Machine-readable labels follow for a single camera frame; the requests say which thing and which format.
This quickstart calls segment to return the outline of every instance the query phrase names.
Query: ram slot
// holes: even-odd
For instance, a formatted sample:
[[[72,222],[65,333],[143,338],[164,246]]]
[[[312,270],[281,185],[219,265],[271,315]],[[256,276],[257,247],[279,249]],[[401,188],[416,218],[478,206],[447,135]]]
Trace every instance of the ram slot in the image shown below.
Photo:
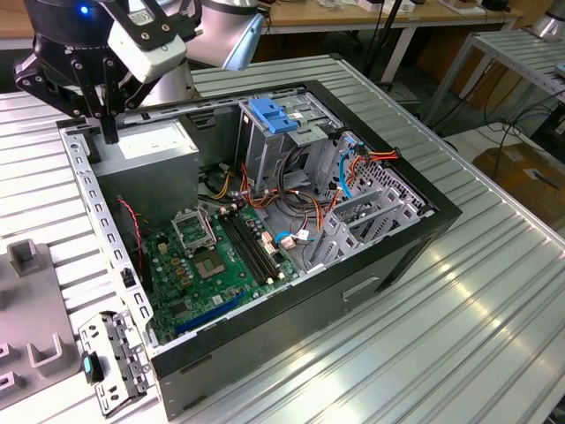
[[[273,263],[270,261],[267,253],[259,246],[253,235],[239,218],[239,216],[229,216],[221,223],[228,223],[228,226],[237,234],[234,243],[241,258],[244,260],[247,267],[252,271],[253,277],[258,284],[265,284],[269,278],[275,279],[278,271]]]

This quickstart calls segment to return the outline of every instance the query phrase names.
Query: gray plastic holder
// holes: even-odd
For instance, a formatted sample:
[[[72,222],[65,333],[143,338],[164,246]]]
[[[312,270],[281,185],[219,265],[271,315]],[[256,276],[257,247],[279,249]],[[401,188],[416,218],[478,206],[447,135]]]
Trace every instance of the gray plastic holder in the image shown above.
[[[47,245],[8,245],[0,255],[0,411],[79,370]]]

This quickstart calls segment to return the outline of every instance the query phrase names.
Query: green motherboard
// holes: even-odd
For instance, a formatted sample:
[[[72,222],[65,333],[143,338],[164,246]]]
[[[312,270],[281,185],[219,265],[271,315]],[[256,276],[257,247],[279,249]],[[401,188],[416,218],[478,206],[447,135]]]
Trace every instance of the green motherboard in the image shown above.
[[[264,249],[257,234],[266,229],[251,207],[243,207],[238,217],[251,235],[254,232],[255,237],[252,236],[248,243],[256,246],[242,246],[241,240],[230,239],[228,232],[233,233],[222,226],[222,217],[218,215],[208,218],[216,238],[215,246],[199,249],[191,257],[186,254],[173,225],[144,238],[153,281],[153,289],[147,295],[154,310],[153,329],[161,344],[298,277],[296,267],[281,251],[276,256],[267,254],[278,277],[269,280],[269,284],[256,281],[248,267],[249,262],[246,263],[240,254],[247,252],[240,249],[256,249],[257,246]],[[185,226],[180,230],[185,244],[188,238],[194,240],[204,235],[205,232],[193,220],[187,224],[194,228],[189,230]]]

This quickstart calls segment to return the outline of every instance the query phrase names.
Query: red cable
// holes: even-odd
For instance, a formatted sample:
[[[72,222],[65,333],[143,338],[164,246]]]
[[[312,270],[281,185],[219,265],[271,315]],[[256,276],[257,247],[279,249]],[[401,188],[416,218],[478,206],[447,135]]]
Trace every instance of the red cable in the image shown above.
[[[141,260],[141,233],[139,232],[139,224],[138,224],[138,218],[135,216],[135,212],[133,212],[133,209],[130,205],[127,204],[126,201],[122,200],[122,199],[117,199],[117,201],[119,201],[122,205],[125,206],[125,208],[128,210],[128,212],[130,212],[130,215],[132,216],[132,220],[133,220],[133,225],[135,225],[135,236],[138,240],[138,256],[139,256],[139,269],[141,269],[143,267],[142,265],[142,260]]]

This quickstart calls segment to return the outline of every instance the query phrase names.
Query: yellow wire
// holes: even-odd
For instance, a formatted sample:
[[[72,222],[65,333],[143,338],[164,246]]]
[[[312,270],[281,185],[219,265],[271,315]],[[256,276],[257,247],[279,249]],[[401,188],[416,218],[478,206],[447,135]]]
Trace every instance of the yellow wire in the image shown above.
[[[226,179],[225,179],[225,181],[224,181],[224,183],[223,183],[222,190],[221,190],[216,196],[212,196],[212,199],[215,199],[215,200],[221,199],[223,196],[226,195],[226,193],[228,192],[228,186],[230,185],[230,176],[231,176],[231,175],[230,175],[230,173],[228,172],[228,173],[226,174]]]

